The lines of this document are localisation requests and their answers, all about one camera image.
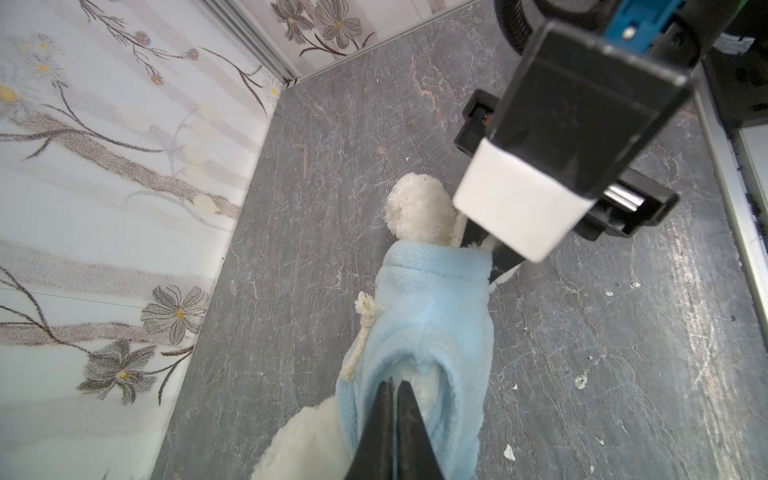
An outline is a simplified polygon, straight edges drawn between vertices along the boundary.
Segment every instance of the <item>gray stone floor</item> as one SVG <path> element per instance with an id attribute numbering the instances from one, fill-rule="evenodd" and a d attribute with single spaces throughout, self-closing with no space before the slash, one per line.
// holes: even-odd
<path id="1" fill-rule="evenodd" d="M 517 61 L 485 0 L 283 95 L 153 478 L 248 478 L 333 394 L 389 188 L 415 171 L 452 193 L 462 106 Z M 682 195 L 663 225 L 571 235 L 493 293 L 479 478 L 768 475 L 768 356 L 695 110 L 635 166 Z"/>

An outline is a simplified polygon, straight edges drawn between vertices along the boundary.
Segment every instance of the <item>stuffed animal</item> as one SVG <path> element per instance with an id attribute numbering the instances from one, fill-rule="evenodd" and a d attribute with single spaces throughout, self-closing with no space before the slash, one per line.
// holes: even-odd
<path id="1" fill-rule="evenodd" d="M 254 480 L 344 478 L 376 388 L 389 378 L 411 383 L 443 476 L 474 476 L 493 352 L 488 278 L 498 242 L 488 236 L 458 248 L 466 217 L 429 175 L 402 177 L 385 211 L 399 241 L 385 256 L 376 294 L 361 292 L 355 302 L 361 329 L 336 395 L 278 431 Z"/>

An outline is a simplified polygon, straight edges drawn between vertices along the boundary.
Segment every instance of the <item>plush ear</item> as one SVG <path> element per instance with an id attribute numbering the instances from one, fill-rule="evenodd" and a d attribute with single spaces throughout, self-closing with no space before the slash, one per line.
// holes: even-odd
<path id="1" fill-rule="evenodd" d="M 386 224 L 400 240 L 448 246 L 455 223 L 451 197 L 429 175 L 405 175 L 387 197 Z"/>

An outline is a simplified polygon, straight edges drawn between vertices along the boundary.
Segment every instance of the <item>rope tassel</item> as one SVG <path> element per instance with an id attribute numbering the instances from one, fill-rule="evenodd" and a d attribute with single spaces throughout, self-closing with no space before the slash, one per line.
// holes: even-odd
<path id="1" fill-rule="evenodd" d="M 355 351 L 352 352 L 346 365 L 341 369 L 341 378 L 347 382 L 352 382 L 355 379 L 357 361 L 360 360 L 362 351 L 366 348 L 368 335 L 371 333 L 373 324 L 376 323 L 376 316 L 384 311 L 384 307 L 376 303 L 368 293 L 360 292 L 357 300 L 355 300 L 355 311 L 360 314 L 360 334 Z"/>

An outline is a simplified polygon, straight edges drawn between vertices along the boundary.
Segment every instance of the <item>black metal bracket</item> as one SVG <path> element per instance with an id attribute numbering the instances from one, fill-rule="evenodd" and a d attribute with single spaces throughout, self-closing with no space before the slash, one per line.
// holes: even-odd
<path id="1" fill-rule="evenodd" d="M 464 125 L 453 141 L 460 151 L 469 156 L 475 154 L 498 102 L 499 99 L 487 91 L 478 89 L 472 93 L 462 112 Z M 673 190 L 628 168 L 603 193 L 574 232 L 590 241 L 595 241 L 602 233 L 631 237 L 643 225 L 658 225 L 679 199 Z M 466 238 L 467 244 L 482 241 L 475 237 L 477 235 Z"/>

